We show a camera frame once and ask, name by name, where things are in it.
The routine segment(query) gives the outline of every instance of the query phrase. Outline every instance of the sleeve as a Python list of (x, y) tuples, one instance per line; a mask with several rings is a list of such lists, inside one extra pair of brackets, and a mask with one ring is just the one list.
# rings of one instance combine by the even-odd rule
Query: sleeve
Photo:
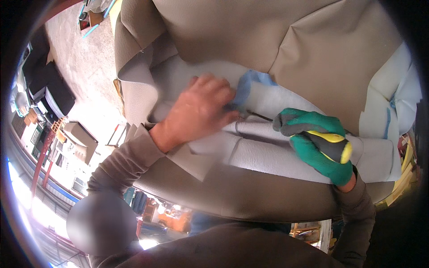
[(344, 267), (362, 267), (375, 223), (375, 207), (359, 175), (350, 192), (343, 193), (336, 187), (334, 190), (345, 225), (331, 256)]
[[(154, 162), (165, 156), (153, 142), (146, 130), (138, 137), (123, 143), (115, 149), (92, 173), (88, 182), (88, 194), (110, 190), (121, 198), (125, 191), (133, 185), (140, 175), (146, 172)], [(141, 252), (137, 236), (122, 252), (108, 257), (89, 256), (91, 267), (116, 267)]]
[(88, 181), (88, 195), (110, 190), (122, 197), (133, 182), (163, 156), (149, 132), (144, 130), (100, 163)]

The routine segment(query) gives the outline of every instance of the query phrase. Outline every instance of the metal beam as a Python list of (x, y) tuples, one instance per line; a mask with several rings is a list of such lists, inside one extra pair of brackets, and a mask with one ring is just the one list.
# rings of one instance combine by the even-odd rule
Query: metal beam
[(31, 204), (33, 203), (33, 198), (36, 194), (37, 180), (39, 179), (40, 169), (42, 168), (43, 160), (46, 157), (46, 152), (48, 151), (51, 142), (55, 137), (55, 132), (49, 130), (48, 135), (46, 136), (45, 142), (43, 143), (42, 150), (40, 151), (39, 160), (37, 161), (36, 169), (34, 170), (33, 183), (31, 184)]

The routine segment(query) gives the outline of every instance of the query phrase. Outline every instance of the hand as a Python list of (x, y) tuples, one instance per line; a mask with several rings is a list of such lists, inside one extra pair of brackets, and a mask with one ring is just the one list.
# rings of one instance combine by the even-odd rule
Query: hand
[(167, 117), (149, 134), (164, 153), (179, 144), (211, 135), (238, 120), (238, 111), (223, 109), (235, 95), (224, 78), (218, 79), (212, 74), (193, 77)]
[(353, 168), (350, 161), (340, 164), (328, 159), (316, 146), (299, 133), (315, 130), (345, 136), (345, 130), (336, 117), (293, 108), (284, 109), (273, 122), (273, 129), (285, 136), (292, 136), (290, 142), (297, 156), (320, 174), (331, 179), (337, 186), (345, 186), (352, 178)]

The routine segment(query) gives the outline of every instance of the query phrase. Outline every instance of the screwdriver handle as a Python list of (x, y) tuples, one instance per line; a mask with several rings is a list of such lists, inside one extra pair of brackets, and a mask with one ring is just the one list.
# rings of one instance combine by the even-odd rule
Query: screwdriver handle
[(306, 131), (301, 134), (310, 139), (329, 160), (340, 164), (345, 164), (350, 160), (353, 148), (351, 143), (343, 136), (317, 131)]

